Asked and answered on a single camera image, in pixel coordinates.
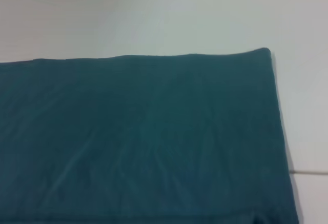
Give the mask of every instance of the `white floor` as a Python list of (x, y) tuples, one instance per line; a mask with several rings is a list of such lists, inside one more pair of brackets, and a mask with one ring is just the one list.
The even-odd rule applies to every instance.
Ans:
[[(274, 53), (291, 169), (328, 172), (328, 0), (0, 0), (0, 62)], [(328, 223), (328, 176), (295, 175), (304, 223)]]

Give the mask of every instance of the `teal fabric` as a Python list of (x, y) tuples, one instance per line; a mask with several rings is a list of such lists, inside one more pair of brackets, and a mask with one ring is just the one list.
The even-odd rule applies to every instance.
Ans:
[(298, 223), (269, 49), (0, 64), (13, 221)]

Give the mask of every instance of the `teal cover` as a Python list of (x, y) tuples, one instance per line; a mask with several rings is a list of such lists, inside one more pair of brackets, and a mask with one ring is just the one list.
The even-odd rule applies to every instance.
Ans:
[(269, 49), (0, 64), (0, 223), (298, 223)]

